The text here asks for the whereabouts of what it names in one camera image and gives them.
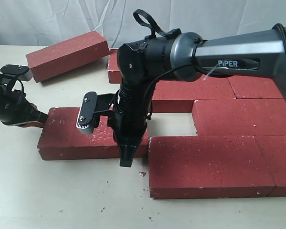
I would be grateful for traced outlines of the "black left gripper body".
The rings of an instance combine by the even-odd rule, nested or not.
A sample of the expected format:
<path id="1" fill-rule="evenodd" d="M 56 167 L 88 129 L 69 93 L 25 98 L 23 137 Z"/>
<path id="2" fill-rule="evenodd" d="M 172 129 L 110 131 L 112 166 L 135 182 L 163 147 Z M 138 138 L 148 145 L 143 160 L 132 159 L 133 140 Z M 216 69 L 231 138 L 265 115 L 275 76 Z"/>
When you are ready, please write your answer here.
<path id="1" fill-rule="evenodd" d="M 6 126 L 21 128 L 37 127 L 38 122 L 27 121 L 27 115 L 31 111 L 37 111 L 36 105 L 28 102 L 26 94 L 21 91 L 6 91 L 6 86 L 0 85 L 0 121 Z"/>

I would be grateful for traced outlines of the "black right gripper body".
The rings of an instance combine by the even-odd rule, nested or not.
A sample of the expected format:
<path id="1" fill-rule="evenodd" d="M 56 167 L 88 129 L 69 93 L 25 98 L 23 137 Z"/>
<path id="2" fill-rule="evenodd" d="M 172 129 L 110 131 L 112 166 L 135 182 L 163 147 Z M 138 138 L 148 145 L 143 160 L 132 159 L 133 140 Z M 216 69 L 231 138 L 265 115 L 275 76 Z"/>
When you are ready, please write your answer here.
<path id="1" fill-rule="evenodd" d="M 122 81 L 114 100 L 115 120 L 111 121 L 114 138 L 121 153 L 136 150 L 147 128 L 147 116 L 155 84 L 133 85 Z"/>

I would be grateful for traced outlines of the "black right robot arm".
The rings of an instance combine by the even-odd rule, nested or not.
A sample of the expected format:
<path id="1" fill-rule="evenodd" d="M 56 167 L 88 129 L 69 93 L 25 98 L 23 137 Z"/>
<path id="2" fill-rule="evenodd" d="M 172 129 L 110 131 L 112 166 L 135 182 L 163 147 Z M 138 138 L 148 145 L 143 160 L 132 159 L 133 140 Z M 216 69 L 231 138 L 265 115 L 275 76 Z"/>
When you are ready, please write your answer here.
<path id="1" fill-rule="evenodd" d="M 194 82 L 201 76 L 269 78 L 286 102 L 286 27 L 215 40 L 176 30 L 168 38 L 147 37 L 117 51 L 122 76 L 108 124 L 120 153 L 120 166 L 131 167 L 153 112 L 152 97 L 161 80 Z"/>

